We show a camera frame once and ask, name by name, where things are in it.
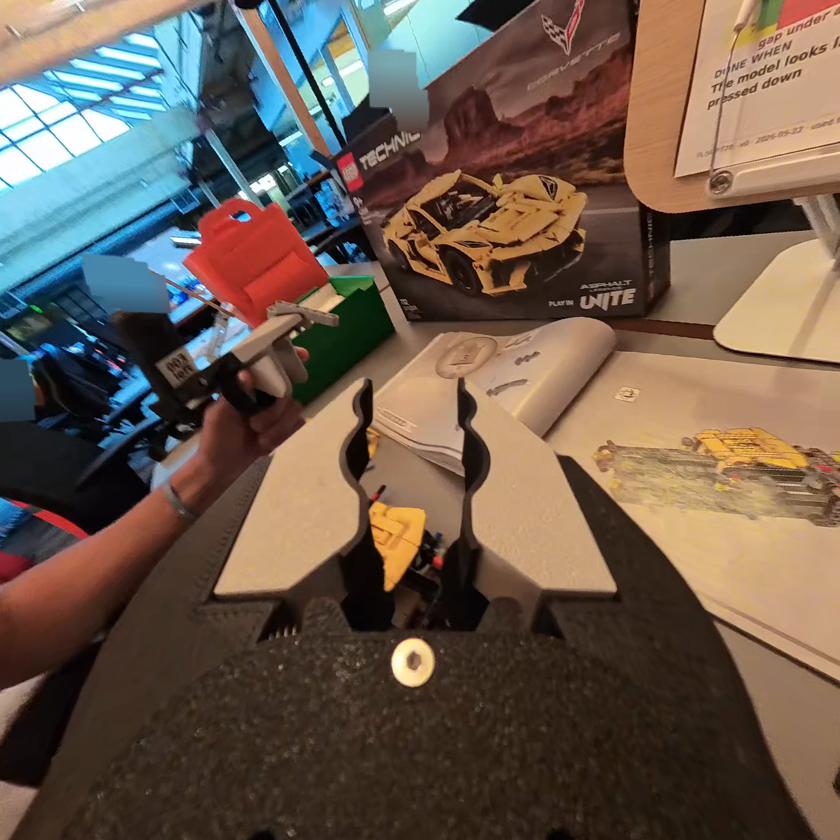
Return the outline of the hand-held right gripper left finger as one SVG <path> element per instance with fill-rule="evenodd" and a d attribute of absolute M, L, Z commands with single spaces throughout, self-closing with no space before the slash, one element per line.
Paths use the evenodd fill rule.
<path fill-rule="evenodd" d="M 214 587 L 221 600 L 278 596 L 300 613 L 332 597 L 351 608 L 375 601 L 375 544 L 366 437 L 373 385 L 336 396 L 269 460 Z"/>

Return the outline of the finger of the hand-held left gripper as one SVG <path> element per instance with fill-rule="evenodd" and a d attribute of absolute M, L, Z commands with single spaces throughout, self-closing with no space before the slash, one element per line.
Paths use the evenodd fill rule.
<path fill-rule="evenodd" d="M 233 348 L 233 356 L 242 365 L 255 365 L 264 358 L 270 358 L 275 353 L 276 346 L 288 343 L 295 357 L 302 363 L 307 363 L 310 354 L 291 343 L 290 335 L 299 327 L 306 327 L 309 320 L 306 317 L 274 317 L 242 339 Z"/>

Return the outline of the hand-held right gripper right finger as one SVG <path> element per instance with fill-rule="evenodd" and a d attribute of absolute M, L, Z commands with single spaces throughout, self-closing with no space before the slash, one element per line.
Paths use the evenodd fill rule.
<path fill-rule="evenodd" d="M 512 599 L 526 627 L 553 599 L 609 601 L 617 584 L 552 447 L 465 378 L 456 388 L 464 498 L 456 625 Z"/>

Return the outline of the grey angled toy beam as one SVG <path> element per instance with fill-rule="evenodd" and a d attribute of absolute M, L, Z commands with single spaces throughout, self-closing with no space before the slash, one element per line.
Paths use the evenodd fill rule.
<path fill-rule="evenodd" d="M 307 308 L 288 301 L 276 301 L 266 309 L 268 318 L 285 316 L 299 316 L 300 326 L 297 329 L 310 329 L 313 324 L 335 328 L 340 325 L 340 317 L 331 311 L 321 311 Z"/>

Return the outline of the partly built yellow toy car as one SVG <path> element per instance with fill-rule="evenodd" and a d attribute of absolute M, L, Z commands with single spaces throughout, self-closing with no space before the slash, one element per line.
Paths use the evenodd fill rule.
<path fill-rule="evenodd" d="M 427 513 L 386 499 L 379 485 L 369 499 L 371 534 L 381 556 L 384 592 L 392 597 L 398 629 L 449 629 L 444 604 L 445 542 L 427 528 Z"/>

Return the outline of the person's left forearm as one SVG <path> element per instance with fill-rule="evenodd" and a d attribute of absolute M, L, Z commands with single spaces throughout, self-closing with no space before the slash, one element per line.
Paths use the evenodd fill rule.
<path fill-rule="evenodd" d="M 59 552 L 1 590 L 1 687 L 65 664 L 124 607 L 187 528 L 158 489 L 104 530 Z"/>

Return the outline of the grey desk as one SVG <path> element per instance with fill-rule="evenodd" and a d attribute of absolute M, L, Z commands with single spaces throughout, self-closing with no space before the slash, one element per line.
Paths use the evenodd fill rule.
<path fill-rule="evenodd" d="M 743 258 L 726 267 L 735 277 L 733 288 L 714 280 L 700 294 L 700 322 L 688 322 L 685 301 L 697 289 L 695 259 L 708 256 L 714 245 L 734 256 L 746 237 L 697 239 L 676 243 L 676 284 L 647 318 L 611 319 L 619 350 L 667 354 L 721 361 L 742 357 L 724 350 L 712 338 L 714 321 L 729 309 L 730 298 L 746 287 L 738 277 L 749 268 Z M 512 335 L 543 325 L 542 321 L 408 322 L 377 263 L 327 265 L 331 277 L 373 276 L 395 328 L 393 336 L 344 374 L 306 408 L 311 417 L 354 380 L 363 375 L 380 387 L 439 333 L 467 331 Z M 734 657 L 757 711 L 773 757 L 794 798 L 820 838 L 838 838 L 838 685 L 800 663 L 764 646 L 738 627 L 717 622 L 717 629 Z"/>

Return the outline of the person's left hand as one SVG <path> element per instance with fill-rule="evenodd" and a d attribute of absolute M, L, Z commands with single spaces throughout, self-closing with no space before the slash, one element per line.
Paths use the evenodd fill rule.
<path fill-rule="evenodd" d="M 254 416 L 220 396 L 206 410 L 196 452 L 170 477 L 169 487 L 184 509 L 199 516 L 304 424 L 302 406 L 288 396 Z"/>

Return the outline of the green plastic bin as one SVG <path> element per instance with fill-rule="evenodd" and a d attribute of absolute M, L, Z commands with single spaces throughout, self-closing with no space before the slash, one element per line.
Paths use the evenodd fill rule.
<path fill-rule="evenodd" d="M 316 323 L 292 341 L 309 354 L 308 379 L 292 391 L 302 405 L 315 400 L 395 333 L 373 276 L 332 277 L 297 304 L 339 318 L 336 326 Z"/>

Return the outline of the red plastic bin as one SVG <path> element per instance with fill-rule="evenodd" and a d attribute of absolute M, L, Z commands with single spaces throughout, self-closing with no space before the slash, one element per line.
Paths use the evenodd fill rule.
<path fill-rule="evenodd" d="M 233 197 L 206 213 L 183 265 L 238 319 L 257 328 L 277 301 L 296 303 L 329 275 L 278 205 Z"/>

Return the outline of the grey wristband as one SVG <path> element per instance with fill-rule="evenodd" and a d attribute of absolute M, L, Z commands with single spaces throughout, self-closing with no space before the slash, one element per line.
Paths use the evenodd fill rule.
<path fill-rule="evenodd" d="M 180 522 L 193 524 L 197 520 L 197 515 L 184 503 L 170 479 L 161 484 L 161 492 Z"/>

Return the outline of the open instruction booklet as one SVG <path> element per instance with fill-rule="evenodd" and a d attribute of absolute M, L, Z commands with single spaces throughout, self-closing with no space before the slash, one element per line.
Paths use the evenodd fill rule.
<path fill-rule="evenodd" d="M 459 378 L 572 457 L 727 624 L 838 679 L 838 373 L 616 351 L 603 322 L 446 332 L 373 426 L 461 474 Z"/>

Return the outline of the black metal pole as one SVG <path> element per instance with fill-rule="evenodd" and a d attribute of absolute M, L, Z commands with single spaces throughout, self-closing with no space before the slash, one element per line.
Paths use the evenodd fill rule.
<path fill-rule="evenodd" d="M 300 66 L 301 72 L 303 73 L 313 96 L 315 97 L 318 105 L 321 108 L 322 116 L 325 118 L 327 124 L 329 125 L 332 134 L 335 137 L 336 142 L 338 143 L 338 148 L 342 148 L 345 143 L 346 139 L 343 135 L 343 132 L 340 128 L 339 122 L 336 120 L 333 111 L 330 108 L 330 105 L 325 98 L 322 89 L 319 86 L 319 82 L 317 78 L 314 76 L 313 70 L 310 68 L 309 59 L 305 56 L 300 44 L 298 42 L 297 37 L 294 34 L 292 26 L 289 24 L 287 20 L 287 16 L 284 14 L 280 3 L 278 1 L 268 1 L 268 6 L 271 9 L 283 35 L 286 37 L 287 42 L 290 46 L 290 49 Z"/>

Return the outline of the toy car box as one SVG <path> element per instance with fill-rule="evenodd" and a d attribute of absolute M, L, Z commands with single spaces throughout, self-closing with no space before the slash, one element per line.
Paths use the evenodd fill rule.
<path fill-rule="evenodd" d="M 409 322 L 642 318 L 670 287 L 664 218 L 624 144 L 634 2 L 533 2 L 381 117 L 337 165 Z"/>

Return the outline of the wooden document stand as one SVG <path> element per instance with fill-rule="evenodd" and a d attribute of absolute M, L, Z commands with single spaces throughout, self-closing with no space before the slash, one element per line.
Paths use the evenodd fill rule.
<path fill-rule="evenodd" d="M 792 200 L 814 239 L 772 258 L 713 330 L 724 349 L 838 364 L 838 145 L 677 177 L 705 2 L 641 2 L 625 171 L 642 203 L 667 214 Z"/>

